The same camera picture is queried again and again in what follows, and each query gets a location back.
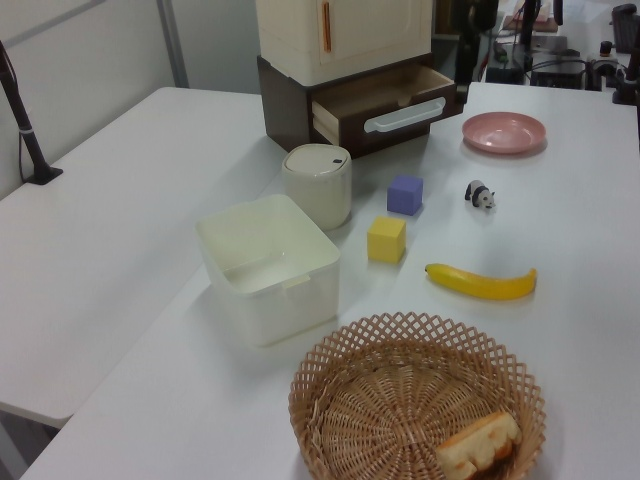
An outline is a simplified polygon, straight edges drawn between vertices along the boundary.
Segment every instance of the drawer handle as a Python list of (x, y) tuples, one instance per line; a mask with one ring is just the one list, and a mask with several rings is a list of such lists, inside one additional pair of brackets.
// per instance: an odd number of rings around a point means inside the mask
[(402, 110), (370, 118), (364, 122), (364, 131), (367, 133), (374, 131), (382, 133), (391, 132), (398, 128), (406, 127), (407, 125), (413, 125), (423, 120), (435, 118), (442, 115), (446, 104), (447, 100), (444, 97), (439, 97), (429, 100), (428, 102), (403, 108)]

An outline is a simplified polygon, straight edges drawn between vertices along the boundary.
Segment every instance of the banana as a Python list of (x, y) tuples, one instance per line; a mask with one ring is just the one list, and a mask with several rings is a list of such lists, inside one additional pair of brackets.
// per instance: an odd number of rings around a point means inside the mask
[(483, 277), (443, 263), (430, 263), (425, 271), (429, 278), (442, 286), (488, 300), (512, 300), (528, 295), (536, 288), (538, 274), (532, 268), (522, 277)]

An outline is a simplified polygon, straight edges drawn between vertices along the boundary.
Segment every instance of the white storage bin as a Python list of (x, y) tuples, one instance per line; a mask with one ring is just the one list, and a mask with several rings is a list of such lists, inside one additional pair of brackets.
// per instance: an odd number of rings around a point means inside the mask
[(304, 86), (431, 52), (432, 0), (256, 0), (260, 54)]
[(196, 233), (216, 297), (252, 345), (337, 314), (340, 251), (289, 197), (236, 205)]

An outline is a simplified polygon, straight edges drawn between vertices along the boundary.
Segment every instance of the bread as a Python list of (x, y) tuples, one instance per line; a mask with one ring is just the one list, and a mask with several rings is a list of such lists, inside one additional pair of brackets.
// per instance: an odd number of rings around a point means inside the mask
[(509, 455), (522, 441), (522, 432), (511, 415), (496, 412), (472, 423), (436, 448), (436, 457), (447, 480), (470, 480), (477, 472)]

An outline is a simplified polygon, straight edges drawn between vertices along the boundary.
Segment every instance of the cylindrical container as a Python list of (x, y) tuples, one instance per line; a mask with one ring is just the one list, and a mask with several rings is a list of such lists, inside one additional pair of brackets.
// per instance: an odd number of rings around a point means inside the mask
[(293, 149), (282, 162), (285, 193), (322, 230), (344, 223), (351, 211), (351, 155), (333, 145)]

